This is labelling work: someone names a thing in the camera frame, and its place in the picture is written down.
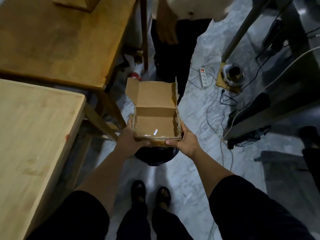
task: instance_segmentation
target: power plug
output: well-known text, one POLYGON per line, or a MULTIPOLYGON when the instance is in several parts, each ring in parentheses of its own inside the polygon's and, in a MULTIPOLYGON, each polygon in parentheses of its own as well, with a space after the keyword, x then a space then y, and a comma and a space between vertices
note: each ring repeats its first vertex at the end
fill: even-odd
POLYGON ((209 81, 207 80, 206 69, 204 67, 199 68, 199 77, 201 82, 201 87, 206 88, 209 87, 209 81))

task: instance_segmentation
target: black sleeve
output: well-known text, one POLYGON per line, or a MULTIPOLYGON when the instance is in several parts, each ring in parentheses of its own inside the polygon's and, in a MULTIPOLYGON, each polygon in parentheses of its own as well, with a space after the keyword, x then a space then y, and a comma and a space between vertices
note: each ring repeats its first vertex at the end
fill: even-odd
POLYGON ((104 240, 108 227, 109 215, 100 201, 87 192, 74 191, 26 240, 104 240))
POLYGON ((240 176, 222 179, 209 197, 209 206, 223 240, 314 240, 282 205, 240 176))

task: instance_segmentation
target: light wood table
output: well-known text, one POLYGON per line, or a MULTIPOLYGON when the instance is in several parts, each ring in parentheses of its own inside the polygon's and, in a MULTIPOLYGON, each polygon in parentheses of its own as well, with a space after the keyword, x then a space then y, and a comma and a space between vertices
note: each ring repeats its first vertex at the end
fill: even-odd
POLYGON ((110 132, 83 94, 0 79, 0 239, 33 229, 84 115, 110 132))
MULTIPOLYGON (((51 0, 5 0, 0 6, 0 20, 6 20, 0 22, 0 72, 91 90, 124 128, 118 106, 103 90, 136 2, 100 0, 87 13, 51 0)), ((146 0, 141 8, 147 58, 146 0)))

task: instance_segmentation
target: cardboard box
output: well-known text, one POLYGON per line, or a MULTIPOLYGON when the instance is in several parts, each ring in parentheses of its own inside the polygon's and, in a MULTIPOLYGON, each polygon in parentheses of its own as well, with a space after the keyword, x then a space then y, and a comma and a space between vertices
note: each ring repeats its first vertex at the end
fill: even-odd
POLYGON ((52 0, 54 3, 91 12, 100 0, 52 0))
POLYGON ((166 147, 167 140, 181 140, 177 91, 177 82, 128 78, 125 93, 135 104, 131 121, 136 141, 147 140, 151 146, 166 147))

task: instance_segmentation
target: forearm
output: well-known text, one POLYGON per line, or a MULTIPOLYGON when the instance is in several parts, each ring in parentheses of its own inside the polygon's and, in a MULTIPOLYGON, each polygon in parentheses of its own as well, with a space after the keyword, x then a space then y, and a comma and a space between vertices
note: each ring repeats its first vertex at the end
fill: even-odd
POLYGON ((119 175, 126 157, 117 151, 111 152, 93 173, 76 189, 90 193, 112 215, 119 175))
POLYGON ((191 159, 198 170, 202 185, 208 198, 210 197, 214 187, 223 178, 234 175, 234 173, 224 168, 202 149, 198 149, 191 159))

